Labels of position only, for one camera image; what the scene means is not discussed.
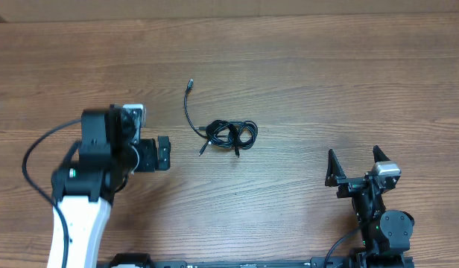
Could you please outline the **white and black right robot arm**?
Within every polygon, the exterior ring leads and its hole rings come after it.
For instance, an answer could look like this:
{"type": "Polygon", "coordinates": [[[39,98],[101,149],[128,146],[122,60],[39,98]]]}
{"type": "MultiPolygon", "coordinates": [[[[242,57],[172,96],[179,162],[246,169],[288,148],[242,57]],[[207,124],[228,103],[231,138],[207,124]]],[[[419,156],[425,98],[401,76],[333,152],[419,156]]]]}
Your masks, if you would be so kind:
{"type": "Polygon", "coordinates": [[[402,170],[379,146],[373,147],[374,165],[362,177],[349,178],[334,150],[329,150],[325,185],[336,187],[337,197],[350,198],[369,255],[401,255],[410,249],[413,217],[386,209],[382,195],[396,188],[402,170]]]}

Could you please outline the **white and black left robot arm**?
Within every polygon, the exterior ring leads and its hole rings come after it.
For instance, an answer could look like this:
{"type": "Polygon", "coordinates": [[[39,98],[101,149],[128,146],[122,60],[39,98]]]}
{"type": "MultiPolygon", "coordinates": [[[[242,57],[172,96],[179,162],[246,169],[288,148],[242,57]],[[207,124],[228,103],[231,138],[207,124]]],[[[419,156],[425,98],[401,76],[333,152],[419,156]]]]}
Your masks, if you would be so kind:
{"type": "Polygon", "coordinates": [[[168,170],[171,142],[141,137],[145,107],[83,111],[81,139],[52,173],[55,202],[49,267],[96,267],[115,194],[134,173],[168,170]]]}

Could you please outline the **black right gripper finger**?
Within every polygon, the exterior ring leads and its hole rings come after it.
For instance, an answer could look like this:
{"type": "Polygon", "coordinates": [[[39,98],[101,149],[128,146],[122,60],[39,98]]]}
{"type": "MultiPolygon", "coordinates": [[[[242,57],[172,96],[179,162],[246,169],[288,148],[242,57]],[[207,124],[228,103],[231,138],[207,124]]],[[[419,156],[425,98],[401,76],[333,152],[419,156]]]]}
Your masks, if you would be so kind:
{"type": "Polygon", "coordinates": [[[388,162],[390,159],[383,153],[382,149],[375,145],[373,147],[373,158],[374,162],[388,162]]]}
{"type": "Polygon", "coordinates": [[[339,183],[346,179],[346,175],[338,161],[333,149],[328,153],[328,167],[325,178],[325,186],[336,187],[339,183]]]}

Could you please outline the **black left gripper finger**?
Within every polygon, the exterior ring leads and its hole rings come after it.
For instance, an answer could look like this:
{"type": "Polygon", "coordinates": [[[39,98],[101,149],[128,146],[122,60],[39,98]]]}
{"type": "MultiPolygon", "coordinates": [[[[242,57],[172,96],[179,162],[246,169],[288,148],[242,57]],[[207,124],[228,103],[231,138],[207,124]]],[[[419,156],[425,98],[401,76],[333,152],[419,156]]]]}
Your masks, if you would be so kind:
{"type": "Polygon", "coordinates": [[[160,153],[171,152],[171,142],[168,136],[158,136],[158,143],[160,153]]]}
{"type": "Polygon", "coordinates": [[[168,170],[170,166],[170,153],[160,152],[158,155],[158,170],[168,170]]]}

